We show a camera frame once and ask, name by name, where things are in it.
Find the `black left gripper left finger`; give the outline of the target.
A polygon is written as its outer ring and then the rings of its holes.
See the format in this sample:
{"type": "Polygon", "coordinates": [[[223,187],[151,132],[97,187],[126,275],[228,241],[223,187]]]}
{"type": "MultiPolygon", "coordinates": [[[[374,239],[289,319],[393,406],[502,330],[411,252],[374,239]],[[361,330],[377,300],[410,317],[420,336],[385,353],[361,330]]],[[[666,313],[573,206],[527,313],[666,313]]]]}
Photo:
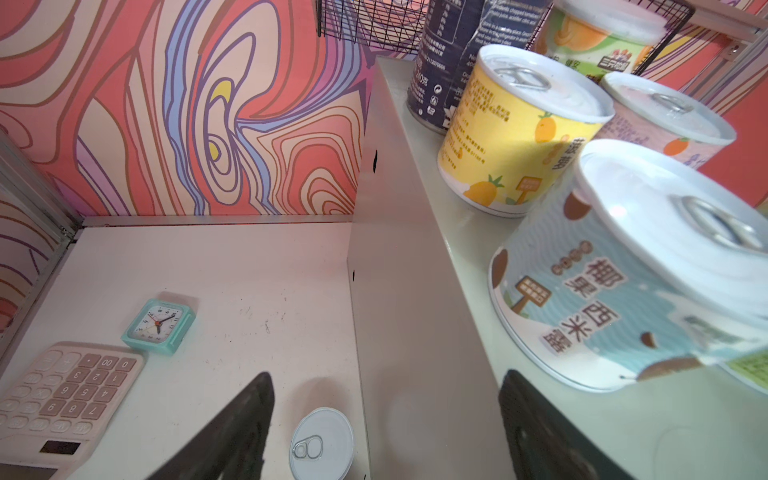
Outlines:
{"type": "Polygon", "coordinates": [[[275,405],[271,375],[259,373],[153,479],[259,479],[275,405]]]}

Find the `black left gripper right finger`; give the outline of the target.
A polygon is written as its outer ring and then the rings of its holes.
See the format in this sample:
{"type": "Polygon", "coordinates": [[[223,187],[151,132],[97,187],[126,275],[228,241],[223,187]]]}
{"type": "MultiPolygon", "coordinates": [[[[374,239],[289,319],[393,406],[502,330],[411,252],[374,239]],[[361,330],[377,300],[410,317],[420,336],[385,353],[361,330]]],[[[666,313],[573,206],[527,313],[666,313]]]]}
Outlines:
{"type": "Polygon", "coordinates": [[[498,402],[518,479],[629,479],[520,372],[504,376],[498,402]]]}

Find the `white labelled tin can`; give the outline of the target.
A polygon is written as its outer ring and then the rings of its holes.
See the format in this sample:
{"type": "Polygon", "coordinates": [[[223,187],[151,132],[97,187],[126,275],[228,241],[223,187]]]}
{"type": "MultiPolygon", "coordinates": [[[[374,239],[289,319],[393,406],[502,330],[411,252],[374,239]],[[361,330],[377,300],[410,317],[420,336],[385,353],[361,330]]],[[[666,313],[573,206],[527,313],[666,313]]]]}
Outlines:
{"type": "Polygon", "coordinates": [[[718,365],[767,346],[767,221],[651,149],[594,140],[499,247],[502,326],[590,392],[718,365]]]}

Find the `yellow labelled tin can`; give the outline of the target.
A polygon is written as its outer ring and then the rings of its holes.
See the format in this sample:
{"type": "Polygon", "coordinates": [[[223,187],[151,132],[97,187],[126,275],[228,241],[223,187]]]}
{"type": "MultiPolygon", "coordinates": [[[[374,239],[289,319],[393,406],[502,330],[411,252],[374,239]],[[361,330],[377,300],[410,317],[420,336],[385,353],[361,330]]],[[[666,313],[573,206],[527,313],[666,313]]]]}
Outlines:
{"type": "Polygon", "coordinates": [[[612,98],[577,71],[486,45],[438,152],[439,172],[474,208],[523,217],[614,115],[612,98]]]}

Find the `pink labelled tin can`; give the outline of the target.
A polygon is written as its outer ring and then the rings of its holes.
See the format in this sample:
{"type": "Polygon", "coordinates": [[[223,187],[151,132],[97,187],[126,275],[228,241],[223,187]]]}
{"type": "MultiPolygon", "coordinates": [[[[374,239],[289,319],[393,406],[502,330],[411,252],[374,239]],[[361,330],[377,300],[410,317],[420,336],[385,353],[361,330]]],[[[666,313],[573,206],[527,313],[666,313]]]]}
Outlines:
{"type": "Polygon", "coordinates": [[[720,115],[670,87],[612,72],[599,86],[614,101],[615,116],[595,136],[660,152],[698,169],[737,139],[720,115]]]}

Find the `green orange labelled can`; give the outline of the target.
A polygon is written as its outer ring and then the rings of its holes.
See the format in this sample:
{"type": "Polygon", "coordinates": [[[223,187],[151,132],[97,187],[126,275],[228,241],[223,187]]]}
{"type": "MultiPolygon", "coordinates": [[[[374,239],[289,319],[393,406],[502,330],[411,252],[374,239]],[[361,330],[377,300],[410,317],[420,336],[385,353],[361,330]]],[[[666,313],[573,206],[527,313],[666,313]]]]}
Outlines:
{"type": "Polygon", "coordinates": [[[555,1],[533,51],[598,82],[632,72],[666,35],[665,25],[629,1],[555,1]]]}

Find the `blue labelled tin can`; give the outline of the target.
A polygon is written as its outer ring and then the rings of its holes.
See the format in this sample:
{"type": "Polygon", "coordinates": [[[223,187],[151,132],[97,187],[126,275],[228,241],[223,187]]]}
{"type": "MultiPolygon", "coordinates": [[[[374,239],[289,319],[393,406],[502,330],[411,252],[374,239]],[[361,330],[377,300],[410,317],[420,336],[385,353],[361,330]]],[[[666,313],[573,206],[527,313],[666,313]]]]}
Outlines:
{"type": "Polygon", "coordinates": [[[427,128],[446,133],[480,48],[525,48],[550,6],[528,0],[432,1],[408,87],[409,111],[427,128]]]}

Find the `yellow green tin can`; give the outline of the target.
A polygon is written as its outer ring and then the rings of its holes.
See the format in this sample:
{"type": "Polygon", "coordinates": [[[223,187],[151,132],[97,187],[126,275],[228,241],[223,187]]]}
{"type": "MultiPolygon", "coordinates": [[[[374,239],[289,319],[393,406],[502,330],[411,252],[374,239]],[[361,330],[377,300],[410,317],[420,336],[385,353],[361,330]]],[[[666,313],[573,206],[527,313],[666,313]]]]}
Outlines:
{"type": "Polygon", "coordinates": [[[767,394],[768,353],[766,350],[728,361],[721,368],[750,388],[767,394]]]}

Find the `pale tin can by cabinet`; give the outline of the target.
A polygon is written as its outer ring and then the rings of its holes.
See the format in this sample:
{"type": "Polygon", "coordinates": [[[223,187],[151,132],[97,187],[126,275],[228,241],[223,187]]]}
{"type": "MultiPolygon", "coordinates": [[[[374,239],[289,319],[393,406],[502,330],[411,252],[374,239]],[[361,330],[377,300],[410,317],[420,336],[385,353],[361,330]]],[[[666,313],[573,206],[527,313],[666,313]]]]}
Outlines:
{"type": "Polygon", "coordinates": [[[355,438],[348,418],[339,410],[313,410],[292,436],[289,465],[296,480],[340,480],[348,474],[355,455],[355,438]]]}

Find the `mint green alarm clock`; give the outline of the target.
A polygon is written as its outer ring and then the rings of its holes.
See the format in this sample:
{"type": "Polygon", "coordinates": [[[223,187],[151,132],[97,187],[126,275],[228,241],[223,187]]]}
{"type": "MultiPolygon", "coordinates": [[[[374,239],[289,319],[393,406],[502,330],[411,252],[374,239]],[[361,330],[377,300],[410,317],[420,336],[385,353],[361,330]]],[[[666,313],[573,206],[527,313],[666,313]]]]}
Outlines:
{"type": "Polygon", "coordinates": [[[149,300],[121,336],[129,347],[172,356],[196,319],[188,306],[159,299],[149,300]]]}

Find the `grey metal cabinet box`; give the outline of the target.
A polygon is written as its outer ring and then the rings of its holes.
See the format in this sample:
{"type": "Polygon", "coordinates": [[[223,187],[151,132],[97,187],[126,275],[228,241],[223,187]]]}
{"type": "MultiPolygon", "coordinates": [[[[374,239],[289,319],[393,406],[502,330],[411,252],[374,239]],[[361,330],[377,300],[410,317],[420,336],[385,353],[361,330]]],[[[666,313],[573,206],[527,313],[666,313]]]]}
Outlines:
{"type": "Polygon", "coordinates": [[[721,368],[593,394],[516,346],[486,279],[516,221],[445,185],[442,138],[406,107],[412,71],[374,66],[348,252],[372,476],[513,478],[498,392],[516,370],[634,478],[765,478],[767,398],[721,368]]]}

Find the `pink desk calculator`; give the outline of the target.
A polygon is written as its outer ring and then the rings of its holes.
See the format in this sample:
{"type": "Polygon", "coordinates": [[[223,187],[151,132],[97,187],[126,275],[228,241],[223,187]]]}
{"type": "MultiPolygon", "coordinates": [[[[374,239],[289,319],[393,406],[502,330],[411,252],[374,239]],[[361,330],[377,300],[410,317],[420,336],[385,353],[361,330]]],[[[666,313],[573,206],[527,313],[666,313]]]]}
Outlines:
{"type": "Polygon", "coordinates": [[[1,477],[66,479],[93,454],[141,373],[129,348],[58,342],[1,391],[1,477]]]}

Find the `aluminium frame post left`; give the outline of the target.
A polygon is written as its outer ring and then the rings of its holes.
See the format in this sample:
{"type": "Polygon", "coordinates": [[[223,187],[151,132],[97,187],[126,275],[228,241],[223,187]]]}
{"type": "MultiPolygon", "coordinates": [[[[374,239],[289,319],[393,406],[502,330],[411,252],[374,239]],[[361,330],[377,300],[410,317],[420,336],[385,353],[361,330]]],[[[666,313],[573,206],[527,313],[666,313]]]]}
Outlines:
{"type": "Polygon", "coordinates": [[[1,131],[1,186],[54,238],[74,241],[83,217],[37,171],[5,131],[1,131]]]}

